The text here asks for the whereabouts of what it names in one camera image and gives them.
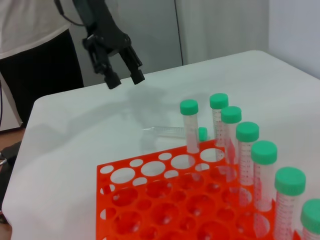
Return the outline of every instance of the green cap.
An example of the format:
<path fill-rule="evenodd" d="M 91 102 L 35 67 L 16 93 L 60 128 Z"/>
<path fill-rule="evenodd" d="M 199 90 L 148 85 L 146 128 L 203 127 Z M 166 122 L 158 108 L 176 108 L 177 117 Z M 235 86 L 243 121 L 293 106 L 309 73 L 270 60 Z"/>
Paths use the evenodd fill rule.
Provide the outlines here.
<path fill-rule="evenodd" d="M 275 189 L 287 196 L 298 196 L 306 189 L 306 175 L 295 167 L 280 168 L 275 174 Z"/>
<path fill-rule="evenodd" d="M 309 232 L 320 235 L 320 199 L 306 201 L 302 207 L 300 219 Z"/>
<path fill-rule="evenodd" d="M 229 99 L 225 93 L 216 93 L 210 97 L 210 107 L 212 109 L 224 109 L 228 107 Z"/>
<path fill-rule="evenodd" d="M 252 143 L 259 138 L 259 126 L 254 122 L 245 121 L 236 126 L 236 139 L 244 143 Z"/>
<path fill-rule="evenodd" d="M 271 141 L 257 141 L 251 147 L 251 158 L 256 164 L 271 165 L 277 161 L 277 146 Z"/>
<path fill-rule="evenodd" d="M 180 103 L 180 112 L 182 115 L 191 116 L 197 114 L 198 111 L 199 108 L 196 100 L 188 99 Z"/>
<path fill-rule="evenodd" d="M 206 127 L 199 127 L 199 141 L 204 142 L 208 140 L 208 129 Z"/>
<path fill-rule="evenodd" d="M 236 124 L 241 119 L 241 109 L 237 106 L 228 106 L 221 110 L 221 120 L 225 124 Z"/>

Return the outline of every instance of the white table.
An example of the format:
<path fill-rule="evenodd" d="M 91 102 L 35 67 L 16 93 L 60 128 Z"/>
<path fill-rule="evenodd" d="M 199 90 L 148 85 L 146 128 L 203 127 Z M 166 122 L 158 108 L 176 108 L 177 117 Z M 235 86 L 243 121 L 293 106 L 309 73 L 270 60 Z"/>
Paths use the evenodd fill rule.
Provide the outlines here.
<path fill-rule="evenodd" d="M 137 86 L 124 80 L 114 90 L 101 84 L 35 103 L 3 202 L 12 240 L 94 240 L 97 165 L 182 145 L 146 139 L 142 129 L 182 126 L 183 99 L 198 101 L 199 125 L 213 136 L 209 96 L 218 92 L 260 125 L 260 139 L 278 145 L 277 167 L 307 173 L 301 204 L 320 197 L 318 79 L 260 51 L 145 77 Z"/>

